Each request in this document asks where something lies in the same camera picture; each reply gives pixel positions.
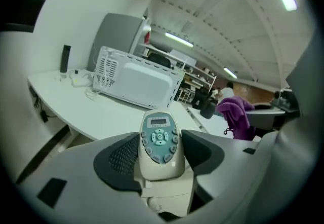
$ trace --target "blue button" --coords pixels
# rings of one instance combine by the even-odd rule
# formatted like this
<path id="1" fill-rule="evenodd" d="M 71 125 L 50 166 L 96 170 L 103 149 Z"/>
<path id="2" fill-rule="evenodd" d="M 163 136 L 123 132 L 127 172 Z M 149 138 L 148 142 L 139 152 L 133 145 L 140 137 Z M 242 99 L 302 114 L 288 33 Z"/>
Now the blue button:
<path id="1" fill-rule="evenodd" d="M 153 153 L 153 149 L 150 147 L 146 147 L 145 151 L 147 152 L 147 154 L 150 156 Z"/>
<path id="2" fill-rule="evenodd" d="M 157 135 L 157 138 L 158 138 L 158 140 L 162 140 L 162 139 L 163 139 L 162 134 L 158 134 L 158 135 Z"/>
<path id="3" fill-rule="evenodd" d="M 163 134 L 164 133 L 164 130 L 163 129 L 156 129 L 156 134 L 159 134 L 159 133 L 161 133 L 161 134 Z"/>
<path id="4" fill-rule="evenodd" d="M 161 140 L 161 141 L 157 141 L 155 142 L 156 145 L 165 145 L 166 142 L 164 140 Z"/>
<path id="5" fill-rule="evenodd" d="M 143 145 L 146 146 L 148 144 L 148 140 L 146 138 L 142 138 Z"/>
<path id="6" fill-rule="evenodd" d="M 161 157 L 158 155 L 154 155 L 151 157 L 154 161 L 156 161 L 157 163 L 161 163 Z"/>
<path id="7" fill-rule="evenodd" d="M 176 146 L 176 145 L 172 145 L 172 146 L 170 147 L 170 151 L 171 151 L 172 153 L 175 153 L 176 150 L 177 150 L 177 146 Z"/>
<path id="8" fill-rule="evenodd" d="M 153 141 L 153 143 L 156 142 L 155 136 L 156 136 L 156 134 L 155 133 L 152 133 L 152 141 Z"/>
<path id="9" fill-rule="evenodd" d="M 171 158 L 173 157 L 173 155 L 171 155 L 171 154 L 166 154 L 166 155 L 164 155 L 164 162 L 168 162 L 168 161 L 170 161 L 171 160 Z"/>

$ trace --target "black object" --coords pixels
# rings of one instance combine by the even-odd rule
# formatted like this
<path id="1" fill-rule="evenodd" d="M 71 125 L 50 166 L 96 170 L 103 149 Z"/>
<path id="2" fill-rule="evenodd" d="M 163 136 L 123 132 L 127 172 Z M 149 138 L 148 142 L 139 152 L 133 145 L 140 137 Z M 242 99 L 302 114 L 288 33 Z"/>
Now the black object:
<path id="1" fill-rule="evenodd" d="M 279 96 L 280 96 L 279 91 L 275 91 L 274 94 L 273 94 L 273 96 L 274 96 L 275 99 L 278 99 Z"/>
<path id="2" fill-rule="evenodd" d="M 46 112 L 45 111 L 41 111 L 40 112 L 40 117 L 42 118 L 43 122 L 46 123 L 47 121 L 49 121 L 47 115 L 46 115 Z"/>
<path id="3" fill-rule="evenodd" d="M 38 97 L 37 93 L 35 92 L 35 90 L 31 86 L 29 86 L 29 91 L 30 91 L 30 93 L 32 94 L 32 96 L 34 98 L 37 98 Z"/>
<path id="4" fill-rule="evenodd" d="M 157 63 L 157 64 L 160 64 L 160 65 L 163 65 L 167 68 L 171 68 L 171 62 L 168 58 L 162 56 L 162 55 L 159 55 L 159 54 L 155 54 L 155 53 L 150 53 L 148 55 L 148 58 L 147 60 L 151 61 L 151 62 L 154 62 L 154 63 Z"/>
<path id="5" fill-rule="evenodd" d="M 201 87 L 199 90 L 196 89 L 194 98 L 191 101 L 191 105 L 195 109 L 201 109 L 204 105 L 204 102 L 207 100 L 208 97 L 208 90 L 204 87 Z"/>
<path id="6" fill-rule="evenodd" d="M 167 212 L 167 211 L 161 212 L 161 213 L 159 213 L 158 215 L 159 215 L 162 219 L 164 219 L 164 220 L 166 220 L 166 221 L 181 218 L 181 217 L 176 216 L 176 215 L 172 214 L 171 212 Z"/>
<path id="7" fill-rule="evenodd" d="M 142 189 L 134 181 L 134 165 L 138 158 L 139 133 L 114 143 L 96 155 L 93 166 L 98 177 L 118 191 L 133 191 L 142 194 Z"/>
<path id="8" fill-rule="evenodd" d="M 254 155 L 255 149 L 247 147 L 246 149 L 243 150 L 243 152 Z"/>
<path id="9" fill-rule="evenodd" d="M 206 101 L 200 110 L 200 115 L 206 119 L 210 119 L 214 115 L 216 105 L 212 100 Z"/>
<path id="10" fill-rule="evenodd" d="M 64 45 L 62 58 L 61 58 L 61 67 L 60 67 L 61 73 L 67 72 L 67 63 L 69 62 L 70 50 L 71 50 L 71 46 Z"/>
<path id="11" fill-rule="evenodd" d="M 213 91 L 215 91 L 215 88 L 211 88 L 211 89 L 210 89 L 210 91 L 209 91 L 209 93 L 208 93 L 208 95 L 207 95 L 207 99 L 209 99 L 209 98 L 212 96 Z"/>
<path id="12" fill-rule="evenodd" d="M 225 152 L 216 144 L 202 139 L 188 130 L 181 131 L 184 156 L 186 157 L 194 177 L 209 174 L 221 165 L 225 158 Z M 199 186 L 196 178 L 193 179 L 195 193 L 207 203 L 212 197 Z"/>
<path id="13" fill-rule="evenodd" d="M 39 151 L 38 153 L 29 161 L 25 169 L 19 175 L 16 184 L 21 184 L 31 173 L 33 173 L 38 166 L 42 163 L 45 157 L 52 151 L 52 149 L 69 133 L 70 129 L 68 125 L 65 125 L 60 129 L 54 137 L 51 138 Z"/>
<path id="14" fill-rule="evenodd" d="M 37 198 L 39 198 L 42 202 L 44 202 L 46 205 L 50 206 L 51 208 L 54 208 L 66 183 L 67 181 L 65 180 L 52 178 L 51 180 L 48 181 L 48 183 L 46 183 L 44 188 L 37 195 Z"/>
<path id="15" fill-rule="evenodd" d="M 257 110 L 257 109 L 270 109 L 271 108 L 271 104 L 257 104 L 257 105 L 254 105 L 254 109 Z"/>

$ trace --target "power cord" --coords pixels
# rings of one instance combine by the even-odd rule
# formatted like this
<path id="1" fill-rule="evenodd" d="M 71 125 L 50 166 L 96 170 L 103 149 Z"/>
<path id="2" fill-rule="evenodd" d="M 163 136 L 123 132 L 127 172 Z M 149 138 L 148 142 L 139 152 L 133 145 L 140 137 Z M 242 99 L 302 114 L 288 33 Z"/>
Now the power cord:
<path id="1" fill-rule="evenodd" d="M 57 118 L 57 116 L 47 115 L 46 111 L 43 110 L 42 103 L 43 103 L 42 100 L 37 96 L 34 102 L 34 108 L 40 107 L 40 114 L 46 116 L 47 118 Z"/>
<path id="2" fill-rule="evenodd" d="M 44 112 L 45 115 L 47 116 L 47 118 L 57 118 L 56 115 L 54 115 L 54 116 L 49 116 L 49 115 L 47 115 L 46 111 L 43 110 L 42 103 L 43 103 L 42 100 L 40 100 L 40 112 L 41 112 L 41 113 Z"/>
<path id="3" fill-rule="evenodd" d="M 108 51 L 108 54 L 106 55 L 106 58 L 105 58 L 105 62 L 104 62 L 104 71 L 105 71 L 105 84 L 107 83 L 107 70 L 106 70 L 106 64 L 107 64 L 107 60 L 108 60 L 108 57 L 112 54 L 112 52 Z M 85 95 L 91 99 L 92 101 L 95 101 L 93 98 L 96 97 L 98 94 L 100 94 L 102 91 L 103 91 L 103 86 L 101 86 L 102 84 L 102 80 L 100 78 L 100 81 L 99 81 L 99 86 L 101 88 L 100 91 L 98 92 L 94 92 L 90 89 L 90 87 L 86 88 L 85 90 Z"/>

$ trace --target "handheld controller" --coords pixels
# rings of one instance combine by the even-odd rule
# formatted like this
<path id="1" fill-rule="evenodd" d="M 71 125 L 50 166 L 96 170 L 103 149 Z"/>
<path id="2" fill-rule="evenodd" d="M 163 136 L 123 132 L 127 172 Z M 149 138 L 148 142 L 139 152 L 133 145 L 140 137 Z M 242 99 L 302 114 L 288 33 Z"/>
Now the handheld controller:
<path id="1" fill-rule="evenodd" d="M 140 129 L 139 164 L 147 180 L 176 178 L 184 173 L 180 129 L 168 111 L 145 113 Z"/>

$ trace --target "cable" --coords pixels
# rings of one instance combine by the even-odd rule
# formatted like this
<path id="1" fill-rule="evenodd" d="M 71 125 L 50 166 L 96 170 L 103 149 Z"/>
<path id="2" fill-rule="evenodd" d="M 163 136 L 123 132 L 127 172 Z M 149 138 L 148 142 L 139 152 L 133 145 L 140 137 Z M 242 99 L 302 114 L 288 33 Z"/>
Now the cable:
<path id="1" fill-rule="evenodd" d="M 34 107 L 38 108 L 41 102 L 42 102 L 42 100 L 37 96 L 36 100 L 34 102 Z"/>
<path id="2" fill-rule="evenodd" d="M 95 62 L 95 56 L 96 54 L 98 53 L 97 52 L 97 49 L 96 49 L 96 46 L 95 46 L 95 42 L 93 41 L 93 48 L 95 49 L 95 54 L 92 56 L 92 61 L 93 63 L 95 64 L 95 66 L 97 65 L 97 62 Z"/>
<path id="3" fill-rule="evenodd" d="M 47 118 L 57 118 L 57 116 L 49 116 L 49 115 L 47 115 L 46 111 L 43 110 L 42 103 L 43 103 L 42 100 L 40 100 L 40 102 L 39 102 L 39 104 L 40 104 L 40 112 L 44 111 L 45 114 L 46 114 L 46 116 L 47 116 Z"/>
<path id="4" fill-rule="evenodd" d="M 105 71 L 105 84 L 107 83 L 107 70 L 106 70 L 106 64 L 107 64 L 107 59 L 108 57 L 111 55 L 111 51 L 107 51 L 107 55 L 106 55 L 106 58 L 105 58 L 105 62 L 104 62 L 104 71 Z M 100 81 L 99 81 L 99 86 L 100 86 L 100 91 L 98 92 L 94 92 L 92 90 L 90 90 L 90 88 L 86 88 L 85 90 L 85 95 L 91 99 L 92 101 L 94 101 L 94 97 L 96 97 L 98 94 L 100 94 L 102 91 L 103 91 L 103 88 L 104 86 L 101 85 L 102 84 L 102 79 L 100 78 Z"/>

